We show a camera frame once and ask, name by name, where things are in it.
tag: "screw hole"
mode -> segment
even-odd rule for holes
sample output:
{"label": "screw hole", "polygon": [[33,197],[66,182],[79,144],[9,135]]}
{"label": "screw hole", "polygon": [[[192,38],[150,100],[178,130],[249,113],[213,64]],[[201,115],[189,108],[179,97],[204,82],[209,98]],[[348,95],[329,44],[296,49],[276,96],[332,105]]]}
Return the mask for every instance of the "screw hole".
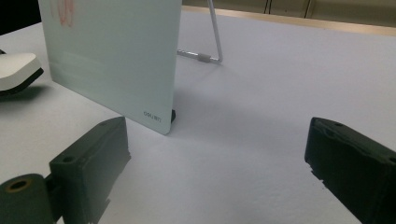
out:
{"label": "screw hole", "polygon": [[74,157],[66,157],[66,158],[63,159],[63,162],[70,162],[70,161],[73,161],[73,160],[74,160]]}
{"label": "screw hole", "polygon": [[21,190],[27,189],[31,183],[32,183],[31,179],[16,180],[7,186],[6,192],[8,193],[19,192]]}
{"label": "screw hole", "polygon": [[23,188],[24,186],[26,186],[27,182],[25,180],[22,181],[18,181],[17,183],[14,183],[13,185],[11,185],[11,187],[9,187],[10,189],[20,189]]}

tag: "frosted glass board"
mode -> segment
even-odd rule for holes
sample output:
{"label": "frosted glass board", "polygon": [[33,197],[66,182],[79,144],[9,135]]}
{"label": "frosted glass board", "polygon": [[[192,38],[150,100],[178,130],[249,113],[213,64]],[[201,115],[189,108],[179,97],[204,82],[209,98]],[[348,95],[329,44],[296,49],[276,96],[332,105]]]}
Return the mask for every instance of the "frosted glass board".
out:
{"label": "frosted glass board", "polygon": [[168,133],[181,0],[38,2],[52,79]]}

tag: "metal leg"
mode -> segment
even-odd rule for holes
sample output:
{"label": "metal leg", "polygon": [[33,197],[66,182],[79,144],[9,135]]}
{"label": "metal leg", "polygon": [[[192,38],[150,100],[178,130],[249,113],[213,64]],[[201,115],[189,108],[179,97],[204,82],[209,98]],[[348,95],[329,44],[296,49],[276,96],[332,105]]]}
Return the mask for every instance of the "metal leg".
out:
{"label": "metal leg", "polygon": [[213,0],[207,0],[207,3],[209,4],[210,16],[212,18],[213,31],[215,33],[216,45],[218,48],[219,57],[213,58],[210,55],[206,55],[203,53],[189,52],[189,51],[182,50],[182,49],[178,49],[177,54],[180,56],[196,59],[196,60],[198,60],[200,62],[204,62],[204,63],[221,63],[223,60],[223,56],[222,56],[222,50],[221,50],[221,44],[220,44],[219,27],[218,27],[218,21],[216,19],[215,7],[213,6]]}

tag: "white tabletop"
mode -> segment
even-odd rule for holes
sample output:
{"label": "white tabletop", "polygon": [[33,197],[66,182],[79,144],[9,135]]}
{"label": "white tabletop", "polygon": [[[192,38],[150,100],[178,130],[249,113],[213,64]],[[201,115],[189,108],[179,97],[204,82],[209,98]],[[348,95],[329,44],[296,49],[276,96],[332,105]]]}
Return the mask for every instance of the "white tabletop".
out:
{"label": "white tabletop", "polygon": [[[100,223],[359,223],[312,174],[312,117],[396,148],[396,37],[218,17],[222,65],[177,59],[172,131],[127,119],[132,160]],[[0,36],[45,74],[0,99],[0,182],[48,175],[52,158],[118,114],[50,79],[41,24]],[[179,47],[216,53],[206,14],[184,12]]]}

